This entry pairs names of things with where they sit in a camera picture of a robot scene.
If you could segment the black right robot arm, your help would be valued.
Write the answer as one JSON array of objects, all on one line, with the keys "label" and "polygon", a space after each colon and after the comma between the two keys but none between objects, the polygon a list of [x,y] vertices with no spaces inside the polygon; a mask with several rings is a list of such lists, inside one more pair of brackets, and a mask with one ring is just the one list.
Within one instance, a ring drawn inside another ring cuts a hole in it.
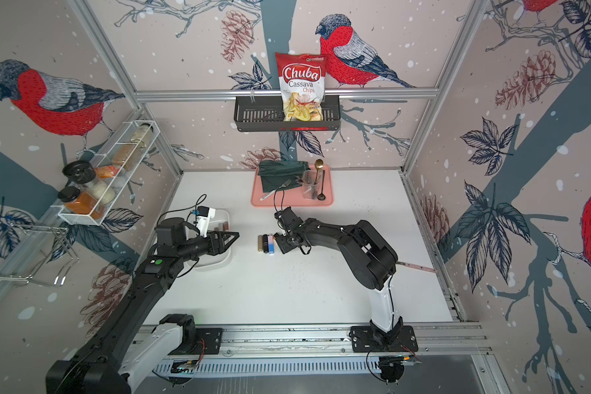
[{"label": "black right robot arm", "polygon": [[282,229],[274,235],[282,254],[299,250],[308,255],[315,247],[341,253],[354,278],[369,291],[372,340],[380,348],[390,346],[403,328],[392,295],[398,256],[374,226],[366,220],[346,226],[303,220],[290,207],[277,211],[274,218]]}]

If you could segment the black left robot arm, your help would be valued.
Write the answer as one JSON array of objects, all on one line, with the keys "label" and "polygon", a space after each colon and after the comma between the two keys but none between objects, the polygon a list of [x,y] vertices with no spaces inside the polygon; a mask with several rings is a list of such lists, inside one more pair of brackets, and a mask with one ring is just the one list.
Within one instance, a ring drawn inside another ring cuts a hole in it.
[{"label": "black left robot arm", "polygon": [[197,337],[191,315],[165,317],[132,353],[128,349],[158,301],[185,273],[188,260],[225,253],[239,238],[234,231],[207,231],[183,218],[167,218],[155,228],[157,242],[136,269],[131,286],[98,332],[68,361],[57,361],[46,375],[49,393],[132,393],[160,361],[180,346],[208,351]]}]

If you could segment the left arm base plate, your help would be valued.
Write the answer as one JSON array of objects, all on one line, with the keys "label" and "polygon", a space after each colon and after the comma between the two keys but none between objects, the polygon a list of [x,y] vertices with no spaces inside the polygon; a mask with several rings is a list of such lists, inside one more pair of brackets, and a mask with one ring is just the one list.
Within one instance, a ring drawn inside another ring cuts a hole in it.
[{"label": "left arm base plate", "polygon": [[175,349],[175,355],[215,356],[220,353],[224,330],[222,328],[197,328],[193,339],[184,339]]}]

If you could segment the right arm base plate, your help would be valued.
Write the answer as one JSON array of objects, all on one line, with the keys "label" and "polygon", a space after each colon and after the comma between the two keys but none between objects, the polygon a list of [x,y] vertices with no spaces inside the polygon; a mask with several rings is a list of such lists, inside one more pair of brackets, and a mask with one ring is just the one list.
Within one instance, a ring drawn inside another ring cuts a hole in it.
[{"label": "right arm base plate", "polygon": [[416,353],[419,350],[415,331],[411,326],[403,325],[388,333],[384,333],[374,325],[352,326],[349,338],[354,353]]}]

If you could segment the white storage box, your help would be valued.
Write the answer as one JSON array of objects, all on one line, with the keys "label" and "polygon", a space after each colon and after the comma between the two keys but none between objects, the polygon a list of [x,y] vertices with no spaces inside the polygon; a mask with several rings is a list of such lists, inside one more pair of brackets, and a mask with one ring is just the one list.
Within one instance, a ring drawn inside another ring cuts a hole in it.
[{"label": "white storage box", "polygon": [[[198,210],[200,216],[192,222],[202,235],[211,236],[218,242],[217,246],[225,247],[231,236],[223,235],[230,230],[230,215],[224,209],[202,208]],[[200,258],[195,270],[208,272],[225,268],[231,262],[231,251],[223,251],[222,254],[206,254]]]}]

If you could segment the pink blue lipstick tube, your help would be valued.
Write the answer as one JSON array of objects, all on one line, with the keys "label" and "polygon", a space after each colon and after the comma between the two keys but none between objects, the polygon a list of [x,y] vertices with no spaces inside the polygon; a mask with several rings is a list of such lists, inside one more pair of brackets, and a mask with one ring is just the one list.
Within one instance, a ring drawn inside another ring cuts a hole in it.
[{"label": "pink blue lipstick tube", "polygon": [[268,253],[269,254],[274,254],[275,253],[274,237],[272,235],[268,235]]}]

